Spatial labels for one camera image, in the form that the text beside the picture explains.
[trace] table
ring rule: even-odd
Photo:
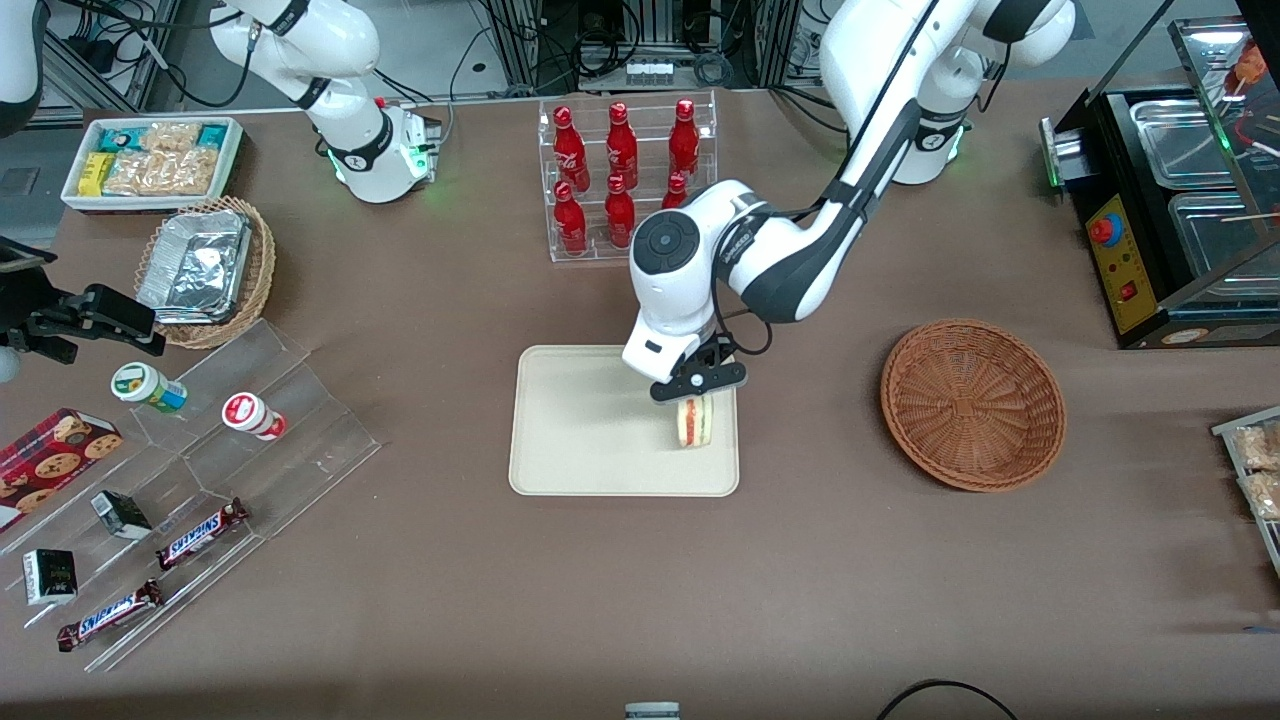
[[[1083,85],[1005,83],[942,178],[888,193],[826,305],[751,359],[723,500],[507,486],[521,351],[621,343],[636,307],[626,268],[547,258],[536,102],[460,108],[439,182],[387,206],[333,179],[303,115],[242,115],[234,187],[279,245],[266,315],[387,447],[115,671],[0,607],[0,716],[596,720],[669,698],[818,720],[950,676],[1024,717],[1275,717],[1280,639],[1239,630],[1280,621],[1280,582],[1208,428],[1280,404],[1280,352],[1114,348],[1036,140]],[[764,92],[718,101],[722,177],[806,205],[840,137]],[[129,287],[155,224],[69,211],[50,275]],[[1070,424],[1038,483],[956,492],[892,445],[882,364],[942,316],[1056,373]],[[132,357],[29,359],[0,437],[63,405],[124,413],[106,378]],[[996,717],[929,693],[895,717]]]

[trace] red bottle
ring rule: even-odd
[[[627,106],[623,102],[609,105],[609,138],[604,146],[609,150],[609,174],[621,174],[627,190],[635,190],[640,184],[640,159],[636,133],[627,120]]]
[[[577,192],[591,187],[591,174],[586,170],[586,145],[573,127],[573,113],[561,105],[552,113],[556,122],[556,164],[562,181],[568,181]]]
[[[685,182],[685,173],[671,173],[671,177],[667,178],[667,195],[662,197],[662,209],[680,208],[680,204],[687,197],[685,193],[687,184]]]
[[[609,196],[604,199],[604,214],[609,217],[609,242],[613,247],[631,247],[631,231],[636,228],[636,204],[627,195],[627,183],[620,173],[609,176]]]
[[[671,172],[684,173],[685,181],[698,174],[698,128],[694,126],[694,101],[676,101],[676,127],[671,128]]]
[[[586,215],[582,206],[573,200],[573,188],[564,181],[556,183],[556,231],[561,236],[564,252],[581,255],[586,252]]]

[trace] yellow control panel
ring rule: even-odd
[[[1120,196],[1108,200],[1089,218],[1084,229],[1098,263],[1111,316],[1116,328],[1126,333],[1156,314],[1156,293],[1151,290],[1138,245],[1129,232],[1129,218]]]

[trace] woven basket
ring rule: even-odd
[[[916,465],[977,492],[1039,478],[1066,434],[1062,393],[1044,361],[978,320],[940,320],[902,336],[884,364],[881,407]]]
[[[241,281],[239,296],[237,297],[237,310],[232,319],[220,325],[161,325],[156,323],[156,332],[180,347],[191,350],[209,350],[230,342],[248,329],[266,305],[266,296],[271,292],[271,273],[275,272],[275,240],[271,237],[271,228],[266,227],[262,215],[243,200],[237,197],[219,197],[191,208],[183,208],[179,215],[191,213],[212,213],[216,210],[234,210],[246,215],[253,225],[248,242],[248,259],[244,263],[244,279]],[[133,275],[133,292],[142,287],[142,275],[151,263],[151,251],[156,246],[160,228],[151,233],[151,242],[142,251],[142,263]]]

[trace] snickers bar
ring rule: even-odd
[[[88,642],[106,628],[122,625],[125,620],[151,607],[164,605],[164,596],[155,579],[147,580],[137,591],[108,605],[79,623],[73,623],[58,630],[58,651],[70,652]]]
[[[205,550],[218,536],[241,524],[247,518],[248,510],[241,505],[238,497],[233,498],[229,503],[219,507],[218,512],[210,515],[207,520],[169,543],[169,547],[157,550],[156,557],[160,559],[160,570],[169,570],[201,550]]]

